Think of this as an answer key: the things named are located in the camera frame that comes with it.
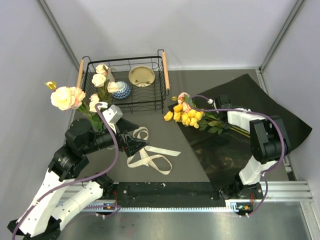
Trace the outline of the white printed ribbon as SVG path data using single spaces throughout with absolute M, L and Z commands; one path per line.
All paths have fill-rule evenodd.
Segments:
M 133 156 L 128 157 L 126 164 L 129 168 L 137 168 L 140 166 L 152 167 L 162 175 L 169 175 L 173 169 L 172 163 L 166 158 L 166 156 L 177 157 L 181 154 L 180 151 L 174 151 L 164 148 L 158 148 L 147 145 L 135 153 Z M 169 164 L 169 170 L 160 170 L 155 164 L 154 159 L 163 159 Z

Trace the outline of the pink peony stem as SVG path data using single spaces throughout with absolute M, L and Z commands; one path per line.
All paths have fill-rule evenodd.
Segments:
M 201 98 L 206 100 L 206 102 L 211 99 L 208 97 L 205 97 L 203 95 L 193 95 L 190 96 L 187 92 L 182 92 L 180 93 L 178 96 L 173 96 L 171 98 L 172 101 L 177 102 L 177 104 L 179 105 L 179 112 L 182 111 L 183 113 L 189 114 L 190 112 L 195 112 L 196 105 L 193 102 L 193 99 L 195 98 Z

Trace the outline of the black wrapping paper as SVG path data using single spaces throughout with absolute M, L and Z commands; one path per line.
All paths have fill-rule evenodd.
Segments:
M 234 80 L 208 89 L 201 95 L 210 98 L 227 95 L 236 107 L 252 109 L 270 117 L 280 116 L 292 150 L 298 148 L 312 132 L 312 127 L 286 108 L 270 98 L 250 77 L 241 75 Z M 199 160 L 211 185 L 220 190 L 235 180 L 236 174 L 248 163 L 251 153 L 251 140 L 230 127 L 215 127 L 216 113 L 208 115 L 208 126 L 199 129 L 178 123 L 182 134 Z

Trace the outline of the large peach peony stem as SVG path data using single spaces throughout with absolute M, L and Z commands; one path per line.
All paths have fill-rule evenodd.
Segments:
M 77 110 L 91 121 L 96 131 L 103 130 L 103 122 L 95 109 L 95 105 L 100 102 L 100 97 L 97 93 L 92 94 L 89 97 L 89 103 L 86 103 L 86 93 L 79 87 L 57 87 L 57 83 L 54 81 L 48 81 L 45 85 L 52 90 L 50 100 L 54 107 L 61 111 Z

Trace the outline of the pale pink rose spray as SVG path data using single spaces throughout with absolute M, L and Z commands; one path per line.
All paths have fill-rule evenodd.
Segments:
M 109 68 L 112 69 L 103 63 L 99 64 L 95 68 L 95 74 L 91 79 L 91 83 L 96 88 L 96 93 L 93 93 L 89 98 L 89 112 L 91 114 L 92 126 L 97 132 L 104 129 L 104 123 L 100 119 L 95 105 L 98 102 L 106 102 L 110 105 L 113 101 L 112 94 L 115 92 L 115 82 L 109 82 L 109 80 L 107 80 L 107 70 Z

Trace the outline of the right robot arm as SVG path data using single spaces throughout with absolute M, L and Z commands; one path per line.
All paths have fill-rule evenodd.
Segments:
M 249 132 L 251 157 L 234 177 L 233 183 L 219 191 L 221 198 L 246 198 L 259 185 L 263 175 L 291 151 L 283 120 L 263 113 L 232 106 L 227 95 L 214 99 L 219 118 L 232 127 Z

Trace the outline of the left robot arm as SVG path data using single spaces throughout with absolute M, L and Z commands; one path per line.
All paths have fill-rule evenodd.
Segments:
M 80 118 L 65 132 L 65 144 L 53 155 L 44 180 L 33 202 L 23 216 L 9 222 L 7 228 L 15 237 L 25 240 L 56 240 L 62 230 L 85 207 L 99 198 L 109 198 L 114 191 L 111 178 L 103 174 L 87 182 L 77 194 L 59 204 L 70 183 L 75 182 L 89 163 L 87 155 L 115 146 L 128 157 L 148 145 L 147 140 L 129 135 L 139 126 L 120 119 L 118 133 L 95 132 L 91 122 Z

